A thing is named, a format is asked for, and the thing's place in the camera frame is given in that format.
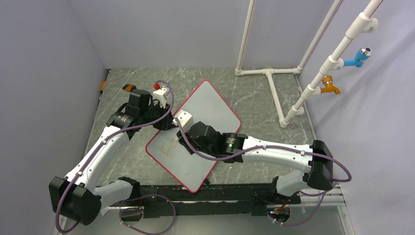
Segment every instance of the faucet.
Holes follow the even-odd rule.
[[[372,55],[372,49],[369,47],[362,47],[357,51],[356,56],[352,60],[345,60],[344,67],[356,66],[360,68],[363,66],[363,61],[367,60]]]
[[[324,76],[323,84],[325,85],[325,87],[321,89],[322,93],[334,92],[334,94],[340,94],[340,90],[333,85],[332,76]]]

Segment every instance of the gray marble surface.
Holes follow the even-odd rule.
[[[296,81],[292,74],[274,74],[273,78],[282,110],[286,114],[300,96]],[[127,68],[110,71],[89,148],[97,141],[110,115],[128,100],[128,92],[121,89],[124,84],[130,83],[140,89],[153,91],[153,83],[159,79],[168,81],[173,88],[173,110],[202,80],[208,79],[241,119],[240,133],[287,144],[311,144],[313,141],[305,115],[292,119],[285,129],[280,127],[271,89],[264,75],[237,77],[234,68]],[[121,176],[136,179],[143,185],[178,184],[145,152],[145,145],[156,132],[156,129],[147,127],[135,134],[124,150],[111,161],[98,184],[108,184]],[[280,165],[219,162],[208,179],[213,184],[267,183],[275,176],[289,172],[290,168]]]

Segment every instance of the wall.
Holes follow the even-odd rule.
[[[305,87],[369,1],[343,2],[300,76]],[[341,184],[358,235],[413,234],[415,2],[386,0],[374,17],[378,29],[361,34],[342,58],[373,49],[361,69],[332,73],[340,95],[323,94],[307,104],[317,137],[351,171]],[[336,169],[338,177],[344,177]]]
[[[0,231],[50,234],[47,186],[83,155],[105,69],[66,0],[0,5]]]
[[[249,0],[70,0],[107,68],[235,67]],[[333,0],[256,1],[243,66],[296,67]]]

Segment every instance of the blue faucet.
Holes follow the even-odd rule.
[[[352,60],[345,60],[346,66],[356,66],[360,68],[363,65],[363,61],[367,60],[372,55],[372,49],[369,47],[362,47],[360,50],[356,53],[356,57]]]

